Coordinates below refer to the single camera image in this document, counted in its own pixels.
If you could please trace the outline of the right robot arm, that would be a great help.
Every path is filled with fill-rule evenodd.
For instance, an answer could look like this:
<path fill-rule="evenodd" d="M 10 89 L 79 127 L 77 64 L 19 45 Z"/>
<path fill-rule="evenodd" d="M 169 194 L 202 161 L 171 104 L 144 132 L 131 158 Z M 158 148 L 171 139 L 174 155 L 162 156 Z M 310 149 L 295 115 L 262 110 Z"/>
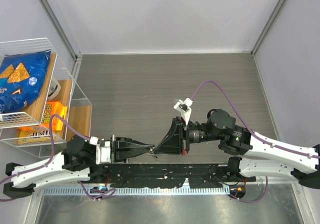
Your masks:
<path fill-rule="evenodd" d="M 226 169 L 232 181 L 255 176 L 297 180 L 307 188 L 320 188 L 320 146 L 303 147 L 274 140 L 236 124 L 222 109 L 211 109 L 205 123 L 172 120 L 153 155 L 186 155 L 191 144 L 219 141 L 218 148 L 231 157 Z"/>

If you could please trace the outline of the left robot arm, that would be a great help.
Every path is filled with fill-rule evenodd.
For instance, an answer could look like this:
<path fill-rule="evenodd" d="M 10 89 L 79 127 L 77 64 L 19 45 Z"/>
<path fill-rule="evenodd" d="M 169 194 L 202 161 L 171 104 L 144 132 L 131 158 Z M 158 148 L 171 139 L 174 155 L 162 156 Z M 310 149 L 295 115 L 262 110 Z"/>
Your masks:
<path fill-rule="evenodd" d="M 29 165 L 8 163 L 7 178 L 0 183 L 9 200 L 29 197 L 35 190 L 55 184 L 101 183 L 107 179 L 108 164 L 124 162 L 154 148 L 131 138 L 113 136 L 105 140 L 75 135 L 67 142 L 66 149 L 47 159 Z"/>

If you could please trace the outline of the silver keyring with clips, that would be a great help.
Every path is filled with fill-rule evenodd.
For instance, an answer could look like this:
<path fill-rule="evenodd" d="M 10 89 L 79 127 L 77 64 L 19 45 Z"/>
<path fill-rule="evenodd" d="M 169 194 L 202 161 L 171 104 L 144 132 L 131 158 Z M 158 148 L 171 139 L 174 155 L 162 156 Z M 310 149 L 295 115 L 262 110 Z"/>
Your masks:
<path fill-rule="evenodd" d="M 155 154 L 155 151 L 154 151 L 154 148 L 153 148 L 153 147 L 151 147 L 151 148 L 149 149 L 148 155 L 151 156 L 151 157 L 153 157 L 155 160 L 158 159 L 158 156 Z"/>

